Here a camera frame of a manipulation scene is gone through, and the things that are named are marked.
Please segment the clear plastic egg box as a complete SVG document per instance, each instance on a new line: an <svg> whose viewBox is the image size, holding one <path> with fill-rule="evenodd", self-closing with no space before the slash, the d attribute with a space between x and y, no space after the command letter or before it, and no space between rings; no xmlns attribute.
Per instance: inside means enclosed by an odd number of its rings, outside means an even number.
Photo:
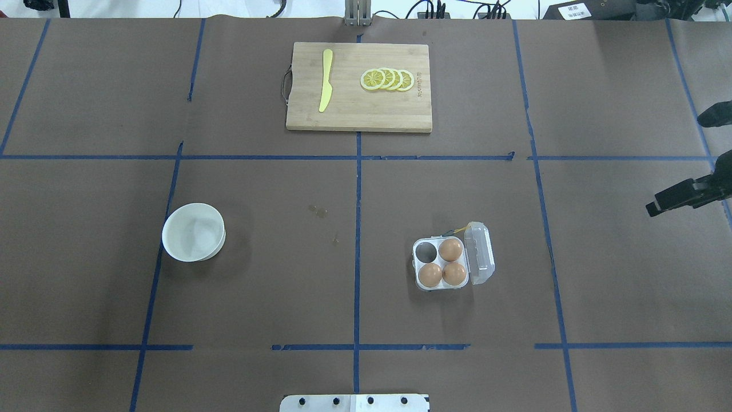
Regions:
<svg viewBox="0 0 732 412"><path fill-rule="evenodd" d="M411 248L411 264L416 286L423 291L486 283L496 271L489 229L471 221L443 235L421 238Z"/></svg>

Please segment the yellow plastic knife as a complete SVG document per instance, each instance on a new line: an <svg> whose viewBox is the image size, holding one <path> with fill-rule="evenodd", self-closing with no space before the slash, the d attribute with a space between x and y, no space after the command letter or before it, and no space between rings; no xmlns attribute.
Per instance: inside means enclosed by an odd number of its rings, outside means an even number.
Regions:
<svg viewBox="0 0 732 412"><path fill-rule="evenodd" d="M331 68L333 62L333 50L325 49L322 53L322 84L321 97L319 102L319 113L324 113L331 99L333 87L330 84Z"/></svg>

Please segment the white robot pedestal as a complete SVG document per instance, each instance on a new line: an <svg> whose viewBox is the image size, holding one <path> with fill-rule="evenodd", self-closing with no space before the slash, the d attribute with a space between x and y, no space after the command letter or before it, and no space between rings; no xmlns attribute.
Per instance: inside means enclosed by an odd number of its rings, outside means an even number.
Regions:
<svg viewBox="0 0 732 412"><path fill-rule="evenodd" d="M426 394L287 395L280 411L430 411Z"/></svg>

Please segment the white bowl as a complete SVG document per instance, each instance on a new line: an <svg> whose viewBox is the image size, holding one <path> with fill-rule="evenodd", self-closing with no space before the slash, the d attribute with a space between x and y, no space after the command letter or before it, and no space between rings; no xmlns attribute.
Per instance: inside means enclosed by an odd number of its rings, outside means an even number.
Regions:
<svg viewBox="0 0 732 412"><path fill-rule="evenodd" d="M168 216L161 240L164 250L175 260L185 263L209 260L225 243L225 222L218 209L210 204L185 204Z"/></svg>

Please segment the brown egg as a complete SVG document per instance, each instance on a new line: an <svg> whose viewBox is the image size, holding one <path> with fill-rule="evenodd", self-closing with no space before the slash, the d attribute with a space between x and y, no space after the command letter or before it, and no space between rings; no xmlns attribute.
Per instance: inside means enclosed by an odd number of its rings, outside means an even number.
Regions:
<svg viewBox="0 0 732 412"><path fill-rule="evenodd" d="M417 272L419 283L425 288L434 288L441 284L443 271L441 266L436 263L428 263L421 266Z"/></svg>

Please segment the black box with label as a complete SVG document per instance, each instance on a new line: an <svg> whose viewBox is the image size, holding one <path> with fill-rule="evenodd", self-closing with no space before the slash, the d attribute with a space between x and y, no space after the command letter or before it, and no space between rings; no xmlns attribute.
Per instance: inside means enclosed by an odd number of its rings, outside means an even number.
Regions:
<svg viewBox="0 0 732 412"><path fill-rule="evenodd" d="M629 21L636 11L636 1L567 1L549 5L541 19Z"/></svg>

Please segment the brown egg rear slot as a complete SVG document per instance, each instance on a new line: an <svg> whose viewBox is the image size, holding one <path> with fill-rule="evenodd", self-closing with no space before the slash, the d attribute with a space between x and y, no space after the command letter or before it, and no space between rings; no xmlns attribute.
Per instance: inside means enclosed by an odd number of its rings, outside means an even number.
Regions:
<svg viewBox="0 0 732 412"><path fill-rule="evenodd" d="M460 259L463 253L463 243L455 237L448 237L439 245L437 250L442 260L455 262Z"/></svg>

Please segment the aluminium frame post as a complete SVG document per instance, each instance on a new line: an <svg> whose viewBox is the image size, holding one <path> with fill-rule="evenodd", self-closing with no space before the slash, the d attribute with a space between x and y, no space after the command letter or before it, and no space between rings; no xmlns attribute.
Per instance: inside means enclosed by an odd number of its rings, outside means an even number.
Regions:
<svg viewBox="0 0 732 412"><path fill-rule="evenodd" d="M371 0L345 0L345 26L371 26L373 21Z"/></svg>

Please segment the bamboo cutting board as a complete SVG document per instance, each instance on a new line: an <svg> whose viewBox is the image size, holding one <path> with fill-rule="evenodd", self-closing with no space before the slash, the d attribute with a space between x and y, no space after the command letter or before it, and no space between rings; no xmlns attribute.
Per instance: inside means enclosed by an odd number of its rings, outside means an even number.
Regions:
<svg viewBox="0 0 732 412"><path fill-rule="evenodd" d="M322 53L333 50L332 99L319 113ZM378 68L408 70L406 92L364 90L361 75ZM431 133L431 60L424 44L296 42L291 58L286 128L302 131Z"/></svg>

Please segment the brown egg slot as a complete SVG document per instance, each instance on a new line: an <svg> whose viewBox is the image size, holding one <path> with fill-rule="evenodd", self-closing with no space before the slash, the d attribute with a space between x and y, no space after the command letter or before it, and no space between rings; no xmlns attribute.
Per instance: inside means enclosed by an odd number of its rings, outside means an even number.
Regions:
<svg viewBox="0 0 732 412"><path fill-rule="evenodd" d="M455 262L460 259L463 253L463 243L455 237L448 237L439 245L437 250L442 260Z"/></svg>
<svg viewBox="0 0 732 412"><path fill-rule="evenodd" d="M458 262L449 263L444 267L443 280L450 286L459 287L465 282L467 276L467 269Z"/></svg>

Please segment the brown egg front slot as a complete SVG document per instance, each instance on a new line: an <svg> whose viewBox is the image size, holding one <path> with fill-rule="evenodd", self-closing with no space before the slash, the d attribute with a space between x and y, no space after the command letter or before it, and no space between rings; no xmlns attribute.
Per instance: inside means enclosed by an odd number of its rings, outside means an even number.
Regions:
<svg viewBox="0 0 732 412"><path fill-rule="evenodd" d="M465 282L467 276L467 269L458 262L449 263L444 267L443 280L450 286L459 287Z"/></svg>

